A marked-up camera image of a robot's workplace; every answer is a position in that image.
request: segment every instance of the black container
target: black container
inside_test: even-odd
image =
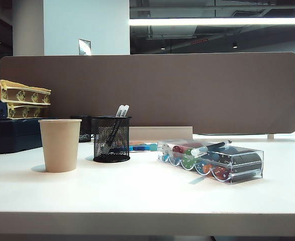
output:
[[[79,142],[90,142],[91,141],[91,116],[89,115],[73,115],[71,119],[81,119]]]
[[[114,163],[130,159],[130,119],[130,116],[98,116],[92,118],[94,133],[94,161]]]
[[[0,119],[0,154],[41,147],[40,119]]]

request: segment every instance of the light fixture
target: light fixture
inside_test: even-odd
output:
[[[129,19],[130,26],[295,25],[295,18]]]

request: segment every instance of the beige paper cup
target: beige paper cup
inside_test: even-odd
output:
[[[39,120],[47,172],[76,168],[80,122],[80,119]]]

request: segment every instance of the plastic container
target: plastic container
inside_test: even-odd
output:
[[[262,178],[263,151],[226,146],[199,157],[191,155],[193,148],[211,144],[194,140],[160,141],[158,159],[229,184]]]

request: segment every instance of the marker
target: marker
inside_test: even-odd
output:
[[[230,143],[232,143],[232,141],[219,142],[216,144],[208,145],[206,147],[194,148],[194,149],[192,149],[191,154],[196,157],[196,156],[199,156],[205,152],[212,151],[212,150],[215,150],[220,147],[225,147],[226,145],[228,145]]]
[[[118,110],[117,110],[117,113],[116,113],[116,116],[115,117],[121,117],[121,114],[123,112],[123,108],[124,106],[121,104],[119,107],[118,107]]]
[[[151,144],[138,144],[138,145],[130,145],[129,146],[129,151],[150,151],[150,152],[155,152],[157,151],[157,144],[156,143],[151,143]]]
[[[125,117],[126,114],[127,114],[128,109],[129,109],[129,105],[123,106],[123,111],[122,111],[120,117]]]

